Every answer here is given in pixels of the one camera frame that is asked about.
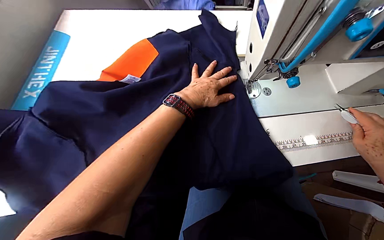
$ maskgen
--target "orange fabric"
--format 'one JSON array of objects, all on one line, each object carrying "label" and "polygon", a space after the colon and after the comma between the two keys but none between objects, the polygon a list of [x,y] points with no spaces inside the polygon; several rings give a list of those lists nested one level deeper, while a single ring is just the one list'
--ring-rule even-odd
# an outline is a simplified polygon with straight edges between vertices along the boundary
[{"label": "orange fabric", "polygon": [[128,74],[142,77],[146,69],[158,56],[158,51],[147,39],[131,46],[109,68],[102,71],[99,81],[119,81]]}]

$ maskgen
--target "wall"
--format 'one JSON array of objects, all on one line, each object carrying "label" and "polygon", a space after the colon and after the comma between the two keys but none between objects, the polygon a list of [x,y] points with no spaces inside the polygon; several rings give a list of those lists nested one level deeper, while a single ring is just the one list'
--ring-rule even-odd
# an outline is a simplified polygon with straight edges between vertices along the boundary
[{"label": "wall", "polygon": [[147,9],[143,0],[0,0],[0,108],[10,108],[63,9]]}]

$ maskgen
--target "forearm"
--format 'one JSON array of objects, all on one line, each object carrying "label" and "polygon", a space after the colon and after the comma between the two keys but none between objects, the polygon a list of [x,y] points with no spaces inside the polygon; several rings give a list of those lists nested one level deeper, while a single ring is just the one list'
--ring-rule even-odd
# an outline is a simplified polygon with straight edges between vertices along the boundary
[{"label": "forearm", "polygon": [[72,181],[18,240],[47,240],[87,231],[114,206],[126,213],[119,217],[127,223],[138,195],[184,120],[176,109],[160,106]]}]

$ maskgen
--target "light blue fabric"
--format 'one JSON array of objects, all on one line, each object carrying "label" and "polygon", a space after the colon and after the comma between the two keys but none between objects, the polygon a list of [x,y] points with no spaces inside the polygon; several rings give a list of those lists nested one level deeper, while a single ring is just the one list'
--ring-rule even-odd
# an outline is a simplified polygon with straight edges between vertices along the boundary
[{"label": "light blue fabric", "polygon": [[158,10],[214,10],[211,0],[161,0],[155,7]]},{"label": "light blue fabric", "polygon": [[[299,210],[314,217],[319,221],[321,231],[324,237],[327,238],[324,226],[319,220],[312,204],[302,192],[302,187],[299,183],[297,173],[285,181],[284,183],[272,189],[273,194],[282,199],[287,205],[294,210]],[[228,190],[207,189],[204,191],[191,188],[189,190],[188,203],[186,206],[185,217],[183,219],[182,228],[180,230],[179,240],[183,240],[183,231],[196,223],[197,221],[213,214],[221,209],[223,204],[229,199],[232,193]]]}]

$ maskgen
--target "watch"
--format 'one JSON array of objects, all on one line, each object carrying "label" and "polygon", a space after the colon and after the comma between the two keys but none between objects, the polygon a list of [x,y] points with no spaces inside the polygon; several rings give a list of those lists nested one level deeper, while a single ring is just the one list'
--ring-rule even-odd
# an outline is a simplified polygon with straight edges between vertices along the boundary
[{"label": "watch", "polygon": [[181,97],[175,95],[175,94],[170,94],[168,97],[166,97],[163,101],[163,104],[177,109],[179,112],[183,113],[189,119],[193,119],[195,116],[193,109],[187,104],[185,101],[182,100]]}]

